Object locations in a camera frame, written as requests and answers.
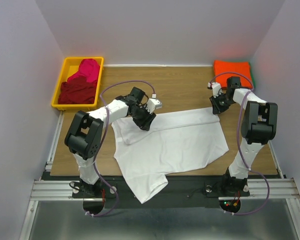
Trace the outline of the white t shirt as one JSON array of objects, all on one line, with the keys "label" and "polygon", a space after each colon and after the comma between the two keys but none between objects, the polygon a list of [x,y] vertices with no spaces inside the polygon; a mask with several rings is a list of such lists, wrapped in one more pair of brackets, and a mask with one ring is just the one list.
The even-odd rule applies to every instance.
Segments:
[{"label": "white t shirt", "polygon": [[158,114],[149,131],[132,118],[112,123],[122,176],[141,204],[168,185],[166,176],[203,169],[229,151],[212,108]]}]

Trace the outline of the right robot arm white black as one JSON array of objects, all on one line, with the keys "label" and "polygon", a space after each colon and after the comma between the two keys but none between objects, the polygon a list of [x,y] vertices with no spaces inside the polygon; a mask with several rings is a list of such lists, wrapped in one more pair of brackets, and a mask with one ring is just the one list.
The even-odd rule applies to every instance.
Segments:
[{"label": "right robot arm white black", "polygon": [[259,151],[276,135],[278,105],[257,97],[253,89],[241,84],[239,76],[226,80],[225,92],[214,79],[207,88],[212,90],[209,100],[214,115],[224,113],[232,104],[240,105],[236,129],[238,152],[222,176],[220,190],[225,195],[248,192],[247,180],[252,164]]}]

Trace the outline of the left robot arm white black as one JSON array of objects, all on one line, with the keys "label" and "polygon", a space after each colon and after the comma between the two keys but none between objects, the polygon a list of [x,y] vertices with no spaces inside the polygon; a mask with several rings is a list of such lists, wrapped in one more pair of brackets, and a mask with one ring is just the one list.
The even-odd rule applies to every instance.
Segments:
[{"label": "left robot arm white black", "polygon": [[118,96],[109,104],[90,111],[78,111],[71,122],[64,143],[73,154],[79,170],[80,183],[71,185],[72,189],[84,192],[90,197],[101,193],[103,184],[96,172],[96,156],[105,139],[109,124],[116,120],[132,117],[132,122],[142,131],[149,131],[155,119],[155,110],[162,107],[156,94],[142,103],[146,93],[133,87],[125,96]]}]

